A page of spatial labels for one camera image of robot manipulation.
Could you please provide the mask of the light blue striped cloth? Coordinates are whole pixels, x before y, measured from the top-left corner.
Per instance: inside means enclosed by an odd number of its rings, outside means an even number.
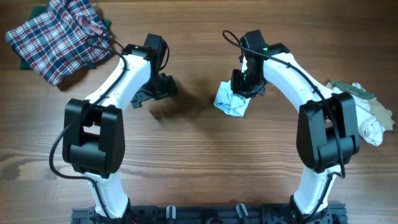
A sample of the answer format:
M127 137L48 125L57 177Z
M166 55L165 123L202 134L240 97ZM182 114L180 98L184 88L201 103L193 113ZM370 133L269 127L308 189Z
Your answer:
M250 98L235 95L231 89L231 82L221 82L213 105L229 116L243 117L249 106Z

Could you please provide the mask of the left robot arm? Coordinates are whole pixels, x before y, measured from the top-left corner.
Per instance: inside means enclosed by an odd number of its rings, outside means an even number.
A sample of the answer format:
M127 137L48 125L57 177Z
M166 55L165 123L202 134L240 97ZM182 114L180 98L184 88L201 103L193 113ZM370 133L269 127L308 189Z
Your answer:
M178 93L172 76L162 73L169 54L163 40L129 44L115 71L94 93L84 100L71 99L65 107L62 157L78 173L77 179L88 181L95 213L102 219L121 220L129 206L119 176L126 108Z

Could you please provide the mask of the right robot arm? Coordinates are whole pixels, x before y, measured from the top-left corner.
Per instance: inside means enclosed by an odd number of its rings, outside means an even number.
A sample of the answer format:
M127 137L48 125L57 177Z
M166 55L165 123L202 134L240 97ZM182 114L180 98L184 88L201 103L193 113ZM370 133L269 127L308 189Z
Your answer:
M357 113L353 97L333 93L316 81L283 44L238 44L242 68L233 70L233 93L261 95L276 86L298 112L296 148L304 164L300 185L290 198L290 218L307 223L326 216L328 196L345 166L359 152Z

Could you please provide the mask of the plaid red blue cloth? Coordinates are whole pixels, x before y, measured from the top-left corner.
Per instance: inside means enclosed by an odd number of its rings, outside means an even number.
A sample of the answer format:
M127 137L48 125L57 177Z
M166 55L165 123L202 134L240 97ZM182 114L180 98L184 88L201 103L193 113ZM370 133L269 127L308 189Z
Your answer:
M57 86L80 68L111 56L92 35L108 31L89 1L52 0L47 10L6 32L6 41L47 83Z

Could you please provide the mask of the beige white crumpled garment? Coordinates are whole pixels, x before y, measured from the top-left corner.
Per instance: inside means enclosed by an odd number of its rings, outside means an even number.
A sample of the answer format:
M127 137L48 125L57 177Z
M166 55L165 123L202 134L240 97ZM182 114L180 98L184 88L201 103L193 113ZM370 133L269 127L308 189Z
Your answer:
M335 93L348 92L355 101L359 135L369 144L380 146L385 131L393 130L392 111L386 109L374 93L366 91L360 83L345 84L331 80L326 87Z

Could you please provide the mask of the dark green folded cloth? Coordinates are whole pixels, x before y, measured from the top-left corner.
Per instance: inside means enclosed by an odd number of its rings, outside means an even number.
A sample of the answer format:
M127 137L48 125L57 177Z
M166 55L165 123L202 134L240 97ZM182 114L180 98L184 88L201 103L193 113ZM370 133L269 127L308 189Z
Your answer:
M30 19L33 19L40 14L44 13L47 10L48 6L35 6L30 14ZM102 19L102 23L104 24L105 28L107 30L110 30L111 27L111 21L109 19ZM85 65L83 69L85 70L90 70L90 69L95 69L96 65L91 64L91 65ZM20 64L20 69L21 70L31 70L32 68L23 60L21 60Z

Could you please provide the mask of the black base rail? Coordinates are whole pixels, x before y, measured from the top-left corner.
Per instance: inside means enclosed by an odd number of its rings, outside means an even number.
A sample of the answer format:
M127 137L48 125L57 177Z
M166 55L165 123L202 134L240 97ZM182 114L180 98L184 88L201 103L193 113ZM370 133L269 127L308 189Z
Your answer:
M168 207L131 206L122 218L108 219L95 212L93 207L74 209L72 224L89 223L139 223L139 224L207 224L207 223L347 223L346 206L331 203L326 209L314 215L300 215L287 203L265 204L262 206L234 207Z

